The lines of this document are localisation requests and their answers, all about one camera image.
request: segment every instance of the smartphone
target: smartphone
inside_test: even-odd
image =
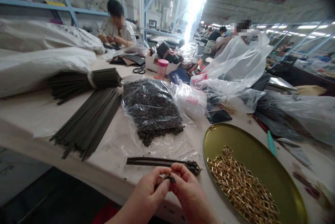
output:
[[[231,116],[225,110],[209,112],[207,119],[212,124],[232,120]]]

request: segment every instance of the cardboard box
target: cardboard box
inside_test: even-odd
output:
[[[146,69],[150,69],[153,70],[155,72],[157,72],[158,70],[158,58],[154,58],[151,56],[146,56]],[[172,71],[175,71],[179,68],[179,66],[181,65],[181,63],[179,64],[171,64],[169,63],[167,69],[166,69],[166,74],[170,74]]]

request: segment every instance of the white shirt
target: white shirt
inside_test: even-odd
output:
[[[121,37],[126,41],[136,41],[136,37],[131,22],[126,21],[123,28],[120,29]],[[118,28],[113,24],[112,18],[106,18],[99,29],[99,35],[119,36]]]

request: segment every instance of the gold metal link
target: gold metal link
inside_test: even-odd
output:
[[[222,155],[207,159],[215,182],[231,204],[252,224],[281,224],[279,211],[266,188],[244,164],[232,158],[225,146]]]

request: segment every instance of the gold tray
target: gold tray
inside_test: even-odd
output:
[[[233,158],[243,163],[254,177],[266,185],[280,211],[282,224],[308,223],[303,199],[291,176],[277,158],[246,131],[229,124],[215,124],[208,128],[203,141],[205,162],[207,158],[214,160],[219,156],[226,145],[233,151]]]

